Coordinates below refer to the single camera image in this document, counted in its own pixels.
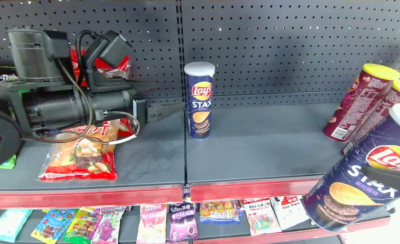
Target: pink snack bag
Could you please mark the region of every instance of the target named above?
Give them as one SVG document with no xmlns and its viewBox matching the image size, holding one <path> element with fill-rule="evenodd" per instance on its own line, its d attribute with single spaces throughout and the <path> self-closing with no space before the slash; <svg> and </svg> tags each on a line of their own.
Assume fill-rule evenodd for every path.
<svg viewBox="0 0 400 244">
<path fill-rule="evenodd" d="M 94 233 L 91 244 L 117 244 L 120 220 L 126 207 L 100 207 L 99 209 L 102 220 Z"/>
<path fill-rule="evenodd" d="M 164 244 L 167 204 L 142 205 L 136 244 Z"/>
</svg>

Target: purple snack bag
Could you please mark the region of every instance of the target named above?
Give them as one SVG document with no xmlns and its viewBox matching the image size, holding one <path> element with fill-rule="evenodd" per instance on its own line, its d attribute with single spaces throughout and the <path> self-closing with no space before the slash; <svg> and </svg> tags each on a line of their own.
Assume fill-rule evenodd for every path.
<svg viewBox="0 0 400 244">
<path fill-rule="evenodd" d="M 170 204 L 170 242 L 182 241 L 185 238 L 198 239 L 197 223 L 195 222 L 195 204 L 183 202 Z"/>
<path fill-rule="evenodd" d="M 91 240 L 92 244 L 118 243 L 120 219 L 125 209 L 125 206 L 100 208 L 100 213 L 103 214 L 103 216 Z"/>
</svg>

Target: barcode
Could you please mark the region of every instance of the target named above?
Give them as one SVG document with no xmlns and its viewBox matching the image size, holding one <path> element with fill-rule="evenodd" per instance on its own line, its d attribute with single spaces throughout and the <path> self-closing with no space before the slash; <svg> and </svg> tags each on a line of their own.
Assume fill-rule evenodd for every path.
<svg viewBox="0 0 400 244">
<path fill-rule="evenodd" d="M 331 134 L 332 137 L 337 139 L 343 139 L 344 135 L 346 135 L 347 130 L 337 127 L 333 133 Z"/>
<path fill-rule="evenodd" d="M 352 146 L 353 146 L 352 143 L 349 142 L 349 143 L 346 145 L 346 147 L 343 148 L 343 152 L 346 153 L 347 151 L 349 151 L 349 149 L 350 149 Z"/>
</svg>

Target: red chip can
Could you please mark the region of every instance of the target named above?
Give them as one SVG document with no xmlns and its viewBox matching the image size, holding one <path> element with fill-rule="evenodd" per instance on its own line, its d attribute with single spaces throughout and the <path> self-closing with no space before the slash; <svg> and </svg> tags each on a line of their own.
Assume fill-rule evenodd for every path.
<svg viewBox="0 0 400 244">
<path fill-rule="evenodd" d="M 353 136 L 350 138 L 346 147 L 344 147 L 342 154 L 346 153 L 355 143 L 360 140 L 365 134 L 369 132 L 370 129 L 375 127 L 383 118 L 388 115 L 390 108 L 396 104 L 400 103 L 400 79 L 395 80 L 391 85 L 391 90 L 382 99 L 375 111 L 371 113 L 367 119 L 363 122 L 360 128 L 357 128 Z"/>
<path fill-rule="evenodd" d="M 323 132 L 331 140 L 347 142 L 356 127 L 374 111 L 400 73 L 392 68 L 366 63 Z"/>
</svg>

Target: red shelf edge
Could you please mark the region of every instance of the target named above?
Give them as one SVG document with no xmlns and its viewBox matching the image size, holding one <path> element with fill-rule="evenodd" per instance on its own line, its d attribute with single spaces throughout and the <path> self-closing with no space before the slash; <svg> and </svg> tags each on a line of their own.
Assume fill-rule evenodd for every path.
<svg viewBox="0 0 400 244">
<path fill-rule="evenodd" d="M 223 199 L 269 198 L 275 196 L 305 195 L 321 176 L 292 177 L 268 181 L 214 182 L 191 184 L 191 199 L 194 202 Z"/>
<path fill-rule="evenodd" d="M 194 241 L 194 244 L 269 244 L 269 243 L 286 242 L 286 241 L 299 241 L 312 238 L 327 237 L 332 235 L 340 235 L 343 233 L 353 232 L 356 230 L 363 230 L 363 229 L 384 226 L 388 225 L 389 221 L 390 218 L 382 218 L 378 220 L 356 223 L 348 226 L 347 231 L 343 230 L 340 232 L 329 232 L 327 230 L 319 228 L 313 230 L 301 230 L 301 231 L 274 233 L 274 234 L 258 235 L 258 236 L 197 240 Z"/>
<path fill-rule="evenodd" d="M 76 208 L 106 205 L 160 204 L 182 201 L 182 186 L 152 189 L 54 191 L 1 191 L 0 209 L 8 208 Z"/>
</svg>

